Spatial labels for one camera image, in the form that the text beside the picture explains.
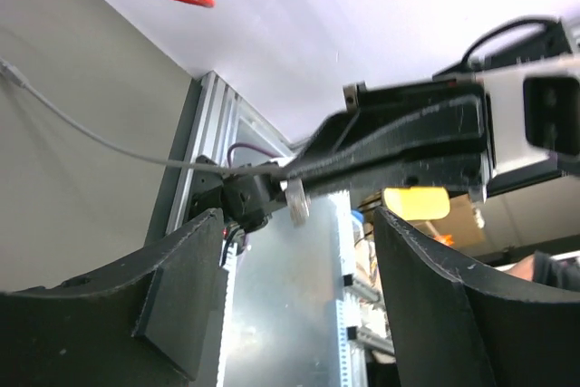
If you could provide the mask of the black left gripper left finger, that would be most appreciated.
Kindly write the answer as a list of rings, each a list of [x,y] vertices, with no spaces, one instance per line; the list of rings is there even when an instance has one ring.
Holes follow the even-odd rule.
[[[211,209],[57,287],[1,295],[4,386],[186,386],[200,370],[224,219]]]

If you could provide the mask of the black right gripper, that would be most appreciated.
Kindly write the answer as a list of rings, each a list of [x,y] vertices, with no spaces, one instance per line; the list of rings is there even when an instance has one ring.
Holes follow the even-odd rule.
[[[344,86],[347,111],[328,117],[283,169],[306,194],[434,187],[488,196],[495,165],[490,102],[470,77],[382,88]]]

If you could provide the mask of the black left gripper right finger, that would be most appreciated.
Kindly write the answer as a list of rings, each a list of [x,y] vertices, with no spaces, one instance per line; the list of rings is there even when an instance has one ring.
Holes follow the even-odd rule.
[[[374,212],[402,386],[576,386],[579,294],[518,279]]]

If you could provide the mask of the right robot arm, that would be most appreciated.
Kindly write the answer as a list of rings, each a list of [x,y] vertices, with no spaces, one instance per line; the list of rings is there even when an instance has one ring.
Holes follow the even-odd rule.
[[[566,25],[525,17],[536,31],[480,61],[468,55],[430,80],[344,90],[282,170],[311,196],[343,189],[442,187],[484,195],[579,154],[579,49]]]

